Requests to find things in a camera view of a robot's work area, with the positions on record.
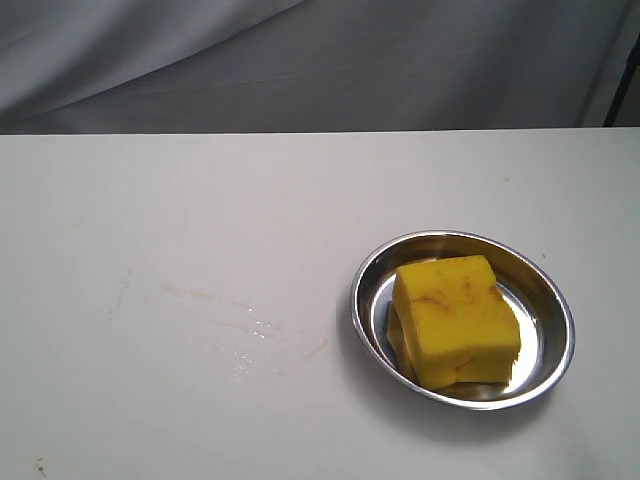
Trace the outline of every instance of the white table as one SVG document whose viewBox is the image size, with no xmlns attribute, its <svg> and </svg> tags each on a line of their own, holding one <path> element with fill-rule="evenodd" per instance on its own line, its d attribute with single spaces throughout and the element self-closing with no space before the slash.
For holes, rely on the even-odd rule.
<svg viewBox="0 0 640 480">
<path fill-rule="evenodd" d="M 640 130 L 0 138 L 0 478 L 638 478 Z M 445 407 L 345 297 L 421 229 L 575 317 L 542 401 Z"/>
</svg>

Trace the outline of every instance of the black pole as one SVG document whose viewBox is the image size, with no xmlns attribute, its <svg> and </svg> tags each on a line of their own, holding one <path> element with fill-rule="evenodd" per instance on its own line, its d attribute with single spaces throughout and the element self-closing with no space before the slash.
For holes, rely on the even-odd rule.
<svg viewBox="0 0 640 480">
<path fill-rule="evenodd" d="M 616 117 L 618 116 L 624 97 L 631 85 L 633 74 L 636 72 L 638 66 L 640 66 L 640 35 L 638 35 L 636 44 L 631 49 L 631 53 L 629 53 L 629 57 L 627 58 L 627 67 L 624 69 L 620 83 L 618 83 L 616 94 L 613 96 L 613 101 L 611 102 L 607 116 L 604 119 L 604 124 L 602 125 L 603 127 L 612 127 L 616 121 Z"/>
</svg>

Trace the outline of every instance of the bowl rim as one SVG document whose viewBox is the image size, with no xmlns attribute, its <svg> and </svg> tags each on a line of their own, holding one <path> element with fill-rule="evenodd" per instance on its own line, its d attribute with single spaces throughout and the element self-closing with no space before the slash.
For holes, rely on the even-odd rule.
<svg viewBox="0 0 640 480">
<path fill-rule="evenodd" d="M 419 237 L 431 237 L 431 236 L 457 236 L 457 237 L 465 237 L 474 240 L 479 240 L 481 242 L 489 243 L 494 247 L 504 250 L 510 255 L 516 257 L 519 261 L 524 262 L 527 266 L 529 266 L 536 274 L 549 286 L 551 291 L 553 292 L 556 301 L 560 305 L 562 310 L 564 325 L 567 332 L 567 339 L 564 345 L 564 351 L 562 352 L 562 357 L 558 362 L 558 365 L 555 367 L 553 372 L 549 375 L 549 377 L 542 382 L 540 385 L 535 387 L 534 389 L 523 393 L 521 395 L 516 395 L 514 397 L 509 397 L 501 400 L 489 400 L 489 401 L 474 401 L 474 400 L 460 400 L 456 398 L 447 397 L 445 395 L 438 394 L 431 390 L 427 390 L 422 388 L 413 382 L 407 380 L 404 376 L 402 376 L 398 371 L 389 365 L 384 358 L 380 355 L 380 353 L 376 350 L 376 348 L 372 345 L 371 341 L 367 337 L 367 334 L 364 331 L 362 321 L 360 318 L 360 312 L 358 309 L 358 294 L 360 290 L 360 285 L 362 282 L 362 277 L 364 276 L 364 272 L 369 268 L 369 266 L 385 251 L 389 250 L 392 247 L 400 243 L 404 243 L 408 240 L 412 240 L 414 238 Z M 553 388 L 560 379 L 564 376 L 569 365 L 571 364 L 571 360 L 573 358 L 573 353 L 575 350 L 575 327 L 573 323 L 573 317 L 571 316 L 571 311 L 569 309 L 569 305 L 564 299 L 560 289 L 556 286 L 553 280 L 535 263 L 529 260 L 527 257 L 517 252 L 516 250 L 508 247 L 500 242 L 492 240 L 487 237 L 483 237 L 480 235 L 476 235 L 474 233 L 462 232 L 457 230 L 422 230 L 417 232 L 408 233 L 405 235 L 401 235 L 396 237 L 384 244 L 380 245 L 376 248 L 371 254 L 367 256 L 367 258 L 362 262 L 360 267 L 358 268 L 356 275 L 354 276 L 353 282 L 351 284 L 351 289 L 349 292 L 350 298 L 350 309 L 351 309 L 351 319 L 353 322 L 353 326 L 360 338 L 360 341 L 365 347 L 365 350 L 369 352 L 373 358 L 386 370 L 388 374 L 394 377 L 397 381 L 403 384 L 405 387 L 410 388 L 414 392 L 417 392 L 425 397 L 428 397 L 432 400 L 436 400 L 440 403 L 444 403 L 447 405 L 465 408 L 467 410 L 501 410 L 505 408 L 515 407 L 516 405 L 521 405 L 523 403 L 529 402 L 534 398 L 537 398 L 551 388 Z"/>
</svg>

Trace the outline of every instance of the gray backdrop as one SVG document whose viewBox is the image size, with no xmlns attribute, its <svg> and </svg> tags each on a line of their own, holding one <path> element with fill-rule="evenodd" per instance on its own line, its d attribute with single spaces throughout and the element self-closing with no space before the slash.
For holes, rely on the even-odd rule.
<svg viewBox="0 0 640 480">
<path fill-rule="evenodd" d="M 637 0 L 9 4 L 3 133 L 598 125 L 640 30 Z M 28 4 L 59 18 L 7 42 Z"/>
</svg>

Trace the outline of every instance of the stainless steel bowl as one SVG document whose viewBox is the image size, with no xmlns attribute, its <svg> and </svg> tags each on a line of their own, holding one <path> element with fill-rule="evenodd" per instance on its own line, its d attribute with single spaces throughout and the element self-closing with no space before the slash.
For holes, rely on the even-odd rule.
<svg viewBox="0 0 640 480">
<path fill-rule="evenodd" d="M 437 391 L 400 374 L 387 336 L 387 314 L 400 265 L 484 255 L 520 324 L 522 347 L 509 384 L 458 383 Z M 530 260 L 498 242 L 470 233 L 426 231 L 391 240 L 360 266 L 351 287 L 353 324 L 365 348 L 387 373 L 415 392 L 470 410 L 497 410 L 532 400 L 562 378 L 573 356 L 569 307 L 551 279 Z"/>
</svg>

